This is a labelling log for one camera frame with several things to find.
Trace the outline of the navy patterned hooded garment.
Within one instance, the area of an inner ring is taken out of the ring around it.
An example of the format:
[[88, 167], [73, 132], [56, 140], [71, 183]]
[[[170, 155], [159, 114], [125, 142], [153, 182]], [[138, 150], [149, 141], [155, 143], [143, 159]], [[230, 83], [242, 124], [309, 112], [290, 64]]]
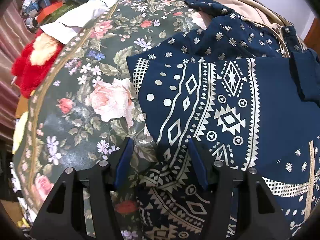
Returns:
[[136, 196], [146, 239], [200, 239], [210, 201], [188, 141], [255, 168], [292, 234], [319, 239], [319, 56], [255, 0], [184, 0], [204, 25], [127, 65], [156, 143]]

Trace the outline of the dark floral bedspread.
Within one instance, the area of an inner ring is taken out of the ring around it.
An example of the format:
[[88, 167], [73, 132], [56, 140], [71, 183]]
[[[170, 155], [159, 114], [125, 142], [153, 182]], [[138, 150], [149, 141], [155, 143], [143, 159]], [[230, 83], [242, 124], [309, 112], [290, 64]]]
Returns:
[[193, 13], [184, 0], [111, 0], [61, 51], [16, 125], [12, 182], [28, 222], [67, 167], [90, 168], [131, 137], [127, 179], [111, 197], [123, 238], [143, 239], [133, 189], [157, 159], [126, 59], [195, 29]]

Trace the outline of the red and cream plush blanket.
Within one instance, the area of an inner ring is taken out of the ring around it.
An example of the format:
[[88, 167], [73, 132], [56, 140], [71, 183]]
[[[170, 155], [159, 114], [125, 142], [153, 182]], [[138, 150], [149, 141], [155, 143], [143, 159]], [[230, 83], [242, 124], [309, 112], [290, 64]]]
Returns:
[[64, 46], [42, 30], [25, 46], [11, 68], [15, 84], [25, 98], [42, 83]]

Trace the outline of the clutter pile of small items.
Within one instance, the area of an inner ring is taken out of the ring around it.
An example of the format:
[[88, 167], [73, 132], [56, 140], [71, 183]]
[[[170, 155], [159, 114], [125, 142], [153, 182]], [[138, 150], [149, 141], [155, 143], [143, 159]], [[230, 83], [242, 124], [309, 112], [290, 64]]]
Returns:
[[23, 2], [21, 16], [31, 32], [34, 32], [38, 27], [37, 16], [51, 3], [50, 0], [25, 0]]

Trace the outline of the white cloth on bed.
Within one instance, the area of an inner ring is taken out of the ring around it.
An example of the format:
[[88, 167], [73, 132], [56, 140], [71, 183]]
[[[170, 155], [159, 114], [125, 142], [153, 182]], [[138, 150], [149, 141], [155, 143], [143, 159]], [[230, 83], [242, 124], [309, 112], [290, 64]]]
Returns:
[[108, 12], [117, 0], [89, 0], [66, 12], [56, 21], [42, 25], [40, 29], [47, 35], [66, 45], [76, 37], [84, 26], [104, 12]]

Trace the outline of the striped maroon curtain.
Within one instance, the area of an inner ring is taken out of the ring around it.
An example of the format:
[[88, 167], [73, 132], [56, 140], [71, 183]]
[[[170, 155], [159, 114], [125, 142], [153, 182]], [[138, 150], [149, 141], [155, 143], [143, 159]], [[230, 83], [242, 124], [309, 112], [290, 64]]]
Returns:
[[19, 90], [11, 85], [11, 68], [24, 49], [33, 40], [21, 16], [23, 0], [12, 0], [1, 16], [1, 140], [12, 142], [15, 112]]

